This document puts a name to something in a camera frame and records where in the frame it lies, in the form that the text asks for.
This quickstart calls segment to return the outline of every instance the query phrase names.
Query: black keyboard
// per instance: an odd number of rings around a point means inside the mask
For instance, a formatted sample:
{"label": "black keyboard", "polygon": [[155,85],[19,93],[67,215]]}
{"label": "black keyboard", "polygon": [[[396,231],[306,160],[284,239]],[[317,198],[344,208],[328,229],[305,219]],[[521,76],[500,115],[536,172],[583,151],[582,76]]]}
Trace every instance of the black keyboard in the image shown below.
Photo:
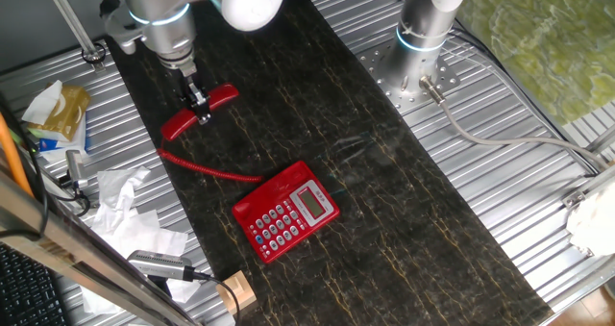
{"label": "black keyboard", "polygon": [[2,325],[69,325],[49,270],[4,244],[0,244],[0,307]]}

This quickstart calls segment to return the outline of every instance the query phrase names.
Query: black marble mat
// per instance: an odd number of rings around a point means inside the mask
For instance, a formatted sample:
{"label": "black marble mat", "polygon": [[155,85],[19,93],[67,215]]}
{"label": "black marble mat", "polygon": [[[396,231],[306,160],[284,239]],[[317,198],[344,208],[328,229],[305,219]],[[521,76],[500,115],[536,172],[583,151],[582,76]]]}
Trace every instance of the black marble mat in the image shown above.
{"label": "black marble mat", "polygon": [[[244,325],[530,325],[551,313],[309,0],[241,34],[193,5],[196,58],[238,99],[165,147],[270,178],[303,160],[341,216],[263,264],[231,208],[256,186],[165,166],[214,272],[241,269],[260,308]],[[182,107],[139,44],[108,40],[150,135]]]}

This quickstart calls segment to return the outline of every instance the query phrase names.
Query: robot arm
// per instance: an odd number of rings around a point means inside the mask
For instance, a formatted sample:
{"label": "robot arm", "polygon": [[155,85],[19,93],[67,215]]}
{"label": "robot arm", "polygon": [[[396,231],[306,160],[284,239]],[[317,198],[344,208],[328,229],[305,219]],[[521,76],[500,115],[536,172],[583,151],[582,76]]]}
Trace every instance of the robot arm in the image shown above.
{"label": "robot arm", "polygon": [[[140,39],[156,52],[160,62],[183,77],[183,99],[199,123],[211,117],[207,92],[199,84],[192,41],[196,37],[190,3],[199,0],[125,0],[136,28],[126,29],[114,17],[119,0],[104,0],[101,17],[107,33],[126,54],[135,52]],[[237,30],[255,31],[265,26],[278,12],[282,0],[210,0],[225,20]]]}

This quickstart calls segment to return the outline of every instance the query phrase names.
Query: tissue paper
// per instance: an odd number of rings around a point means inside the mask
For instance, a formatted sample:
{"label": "tissue paper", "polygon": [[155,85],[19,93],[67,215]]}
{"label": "tissue paper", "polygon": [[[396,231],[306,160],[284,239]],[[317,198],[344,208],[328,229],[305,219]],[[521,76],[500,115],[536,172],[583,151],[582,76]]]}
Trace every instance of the tissue paper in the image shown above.
{"label": "tissue paper", "polygon": [[21,119],[30,123],[44,125],[47,118],[49,118],[49,114],[56,107],[61,92],[62,82],[56,81],[32,101],[26,112],[21,116]]}
{"label": "tissue paper", "polygon": [[615,254],[615,183],[582,201],[570,213],[570,243],[596,256]]}
{"label": "tissue paper", "polygon": [[[188,234],[162,229],[156,211],[139,214],[131,209],[135,188],[149,170],[114,170],[98,172],[100,208],[94,217],[92,231],[106,241],[121,256],[128,258],[136,250],[181,256]],[[200,287],[198,282],[167,282],[173,299],[187,301]],[[106,299],[82,287],[86,313],[118,313],[121,309]]]}

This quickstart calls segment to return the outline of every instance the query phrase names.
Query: metal base plate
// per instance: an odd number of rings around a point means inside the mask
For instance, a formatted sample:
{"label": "metal base plate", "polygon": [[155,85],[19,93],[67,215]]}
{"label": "metal base plate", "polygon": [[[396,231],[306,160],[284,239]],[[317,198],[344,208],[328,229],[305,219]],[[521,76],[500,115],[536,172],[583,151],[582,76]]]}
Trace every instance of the metal base plate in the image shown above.
{"label": "metal base plate", "polygon": [[[393,105],[395,105],[397,111],[405,113],[425,102],[431,101],[431,98],[426,91],[412,91],[410,88],[402,91],[401,88],[392,87],[379,78],[380,73],[378,72],[378,67],[380,61],[386,56],[386,53],[391,50],[391,45],[393,43],[394,41],[389,40],[376,47],[365,50],[357,56],[361,64],[367,69],[370,75],[372,75],[376,83],[378,83],[384,94],[391,100]],[[444,94],[450,93],[459,86],[459,78],[442,57],[438,57],[436,71],[437,77],[434,80],[435,86],[442,90]]]}

